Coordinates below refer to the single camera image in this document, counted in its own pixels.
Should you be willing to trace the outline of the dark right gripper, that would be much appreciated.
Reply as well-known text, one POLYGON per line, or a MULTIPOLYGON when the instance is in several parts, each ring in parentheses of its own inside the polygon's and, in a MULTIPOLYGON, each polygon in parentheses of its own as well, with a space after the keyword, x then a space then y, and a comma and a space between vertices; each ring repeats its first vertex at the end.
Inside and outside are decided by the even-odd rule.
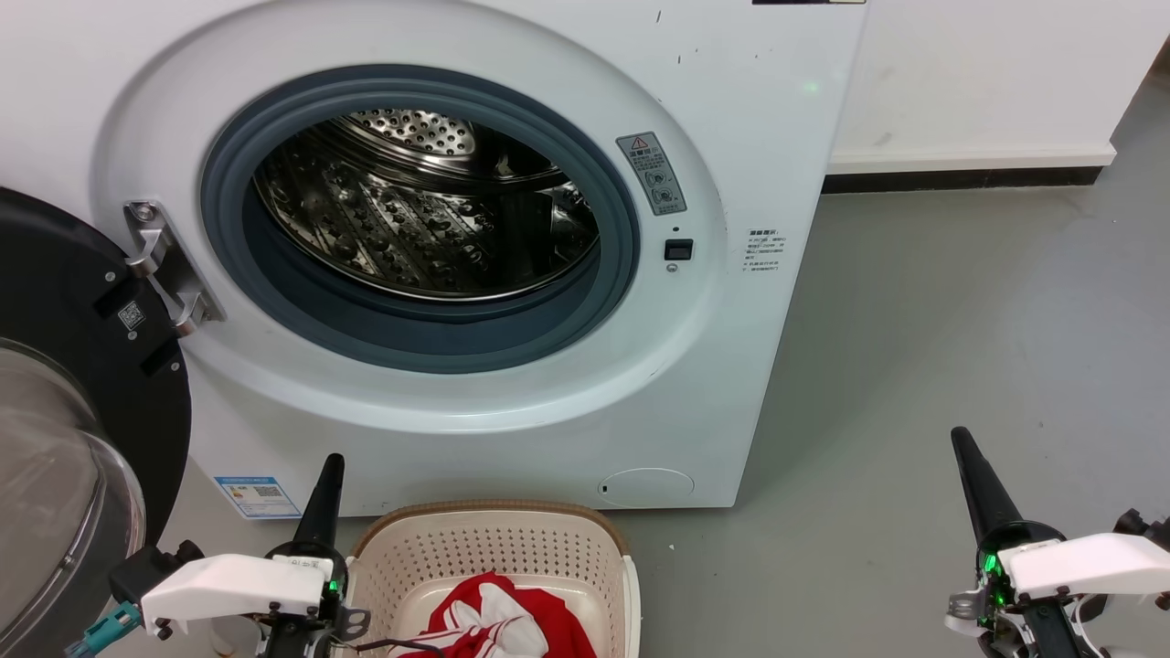
POLYGON ((986 657, 1088 657, 1088 644, 1071 621, 1078 597, 1032 599, 1016 592, 1007 574, 1007 550, 1045 548, 1064 535, 1048 525, 1020 521, 1012 496, 968 429, 952 429, 952 448, 977 553, 976 588, 949 597, 947 626, 973 637, 986 657))

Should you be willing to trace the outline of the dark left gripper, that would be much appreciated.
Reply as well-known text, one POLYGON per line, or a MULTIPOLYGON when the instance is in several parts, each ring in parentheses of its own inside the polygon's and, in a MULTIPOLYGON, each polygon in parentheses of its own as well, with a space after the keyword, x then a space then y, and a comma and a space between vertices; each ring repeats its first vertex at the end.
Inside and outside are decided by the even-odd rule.
POLYGON ((333 547, 345 477, 346 458, 326 455, 292 541, 266 554, 308 570, 316 589, 304 604, 269 604, 261 617, 262 657, 331 657, 369 633, 371 612, 356 606, 346 558, 333 547))

